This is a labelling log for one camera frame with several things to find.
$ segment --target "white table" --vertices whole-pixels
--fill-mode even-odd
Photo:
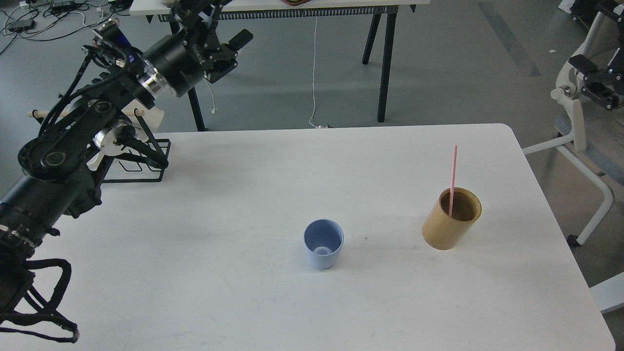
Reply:
[[[379,88],[379,103],[377,121],[386,120],[386,104],[388,102],[388,85],[390,82],[390,68],[392,63],[392,47],[394,45],[394,29],[396,16],[400,5],[410,5],[412,11],[418,4],[429,4],[431,0],[312,0],[302,5],[290,6],[280,0],[233,0],[223,8],[221,19],[268,19],[282,17],[310,17],[310,16],[343,16],[351,14],[372,14],[373,20],[368,31],[368,39],[364,48],[362,64],[368,64],[377,35],[377,29],[382,14],[387,14],[384,56],[381,67],[381,86]],[[130,7],[131,15],[146,15],[148,20],[155,14],[163,22],[170,22],[172,31],[179,30],[177,23],[171,22],[168,15],[169,8],[160,0],[135,0]],[[195,89],[189,92],[193,116],[198,131],[204,131],[205,126]]]
[[[59,311],[78,343],[2,335],[3,349],[615,349],[504,125],[158,136],[173,142],[162,183],[106,184],[35,254],[73,263]],[[483,214],[438,251],[420,228],[455,143]],[[345,233],[324,271],[303,248],[318,218]]]
[[[419,5],[429,4],[430,2],[431,0],[311,0],[298,6],[290,6],[280,0],[232,0],[223,8],[223,12]],[[134,0],[130,7],[131,15],[168,13],[169,8],[164,6],[160,0]]]

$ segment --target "plastic cup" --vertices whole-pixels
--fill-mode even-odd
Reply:
[[[317,219],[303,233],[303,242],[312,265],[317,269],[330,268],[343,247],[344,234],[331,219]]]

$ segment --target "bamboo cup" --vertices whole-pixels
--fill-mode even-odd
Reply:
[[[481,216],[481,202],[464,188],[455,188],[453,217],[449,217],[450,189],[440,194],[435,206],[422,225],[422,237],[438,250],[453,248]]]

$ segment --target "white chair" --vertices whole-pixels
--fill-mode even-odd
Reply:
[[[617,39],[616,22],[598,13],[585,41],[572,56],[583,54],[600,67],[606,67],[618,48]],[[583,74],[566,62],[557,76],[556,88],[550,93],[565,109],[555,119],[555,127],[563,136],[523,149],[524,154],[528,155],[555,147],[603,193],[602,205],[578,237],[568,237],[570,245],[585,243],[613,205],[613,192],[565,145],[573,142],[576,152],[585,153],[604,173],[624,185],[624,108],[608,112],[581,96],[582,89]]]

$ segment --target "white cable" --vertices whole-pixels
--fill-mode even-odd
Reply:
[[[81,14],[82,15],[82,25],[84,25],[85,27],[87,26],[87,16],[85,16],[84,13],[78,12],[78,11],[69,11],[68,13]]]
[[[312,116],[310,116],[308,123],[314,128],[321,128],[320,125],[315,126],[314,124],[312,124],[312,118],[314,118],[314,113],[316,112],[316,92],[314,91],[314,72],[316,70],[316,27],[317,25],[318,25],[318,17],[314,21],[314,58],[312,60],[312,101],[314,102],[314,109],[312,109]]]
[[[210,86],[208,79],[204,79],[203,81],[206,82],[208,90],[210,90],[210,95],[212,95],[212,110],[210,110],[210,112],[212,112],[212,114],[215,114],[217,113],[217,104],[215,104],[215,93],[212,91],[212,87]]]
[[[108,3],[109,3],[109,0],[104,0],[104,1],[102,1],[102,3],[100,4],[100,6],[98,6],[98,7],[97,7],[97,9],[98,9],[98,10],[102,13],[102,16],[100,17],[100,21],[98,22],[98,24],[99,24],[99,23],[101,23],[101,22],[102,22],[102,20],[104,19],[104,10],[102,9],[102,5],[104,5],[104,4],[108,4]]]

